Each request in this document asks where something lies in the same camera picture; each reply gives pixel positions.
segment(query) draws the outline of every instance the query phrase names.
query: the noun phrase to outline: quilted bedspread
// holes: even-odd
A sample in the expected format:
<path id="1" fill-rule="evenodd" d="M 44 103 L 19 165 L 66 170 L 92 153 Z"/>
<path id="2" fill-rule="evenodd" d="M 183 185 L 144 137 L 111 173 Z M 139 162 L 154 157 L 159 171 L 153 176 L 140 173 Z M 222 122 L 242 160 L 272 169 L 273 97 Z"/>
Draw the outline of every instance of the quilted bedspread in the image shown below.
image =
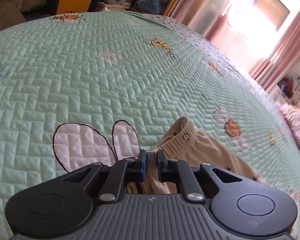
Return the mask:
<path id="1" fill-rule="evenodd" d="M 273 102 L 186 26 L 123 11 L 60 15 L 0 32 L 0 240 L 12 236 L 7 200 L 66 172 L 53 147 L 60 125 L 85 125 L 112 142 L 113 124 L 125 120 L 150 149 L 181 116 L 295 199 L 300 240 L 300 151 Z M 64 143 L 81 144 L 84 138 Z"/>

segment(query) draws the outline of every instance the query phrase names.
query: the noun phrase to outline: clothing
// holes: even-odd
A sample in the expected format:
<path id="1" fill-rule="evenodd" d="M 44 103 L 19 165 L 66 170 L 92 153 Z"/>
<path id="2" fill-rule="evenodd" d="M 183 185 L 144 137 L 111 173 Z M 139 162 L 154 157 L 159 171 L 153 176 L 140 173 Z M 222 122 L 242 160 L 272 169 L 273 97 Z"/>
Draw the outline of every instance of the clothing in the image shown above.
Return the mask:
<path id="1" fill-rule="evenodd" d="M 238 175 L 266 184 L 257 172 L 242 158 L 231 152 L 221 142 L 204 130 L 197 129 L 186 117 L 175 121 L 163 138 L 147 152 L 146 180 L 140 183 L 143 194 L 176 193 L 174 183 L 161 183 L 158 179 L 156 151 L 163 150 L 167 159 L 179 159 L 192 167 L 213 163 Z M 130 183 L 128 192 L 140 193 L 138 184 Z"/>

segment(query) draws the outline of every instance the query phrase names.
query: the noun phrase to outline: curtain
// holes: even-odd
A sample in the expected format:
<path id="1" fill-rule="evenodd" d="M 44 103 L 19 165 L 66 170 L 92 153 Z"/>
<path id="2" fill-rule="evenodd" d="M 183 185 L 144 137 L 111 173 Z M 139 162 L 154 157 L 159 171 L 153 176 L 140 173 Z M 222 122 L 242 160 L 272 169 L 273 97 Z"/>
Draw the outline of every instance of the curtain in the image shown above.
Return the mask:
<path id="1" fill-rule="evenodd" d="M 185 0 L 175 19 L 204 36 L 229 0 Z"/>
<path id="2" fill-rule="evenodd" d="M 222 28 L 225 26 L 225 24 L 228 22 L 228 12 L 231 8 L 231 5 L 233 4 L 234 0 L 230 0 L 226 7 L 224 8 L 223 12 L 218 16 L 218 18 L 213 23 L 212 27 L 208 31 L 208 33 L 205 35 L 205 38 L 208 41 L 213 41 L 213 39 L 220 33 Z"/>
<path id="3" fill-rule="evenodd" d="M 300 11 L 261 65 L 257 64 L 250 75 L 266 90 L 271 90 L 300 61 Z"/>

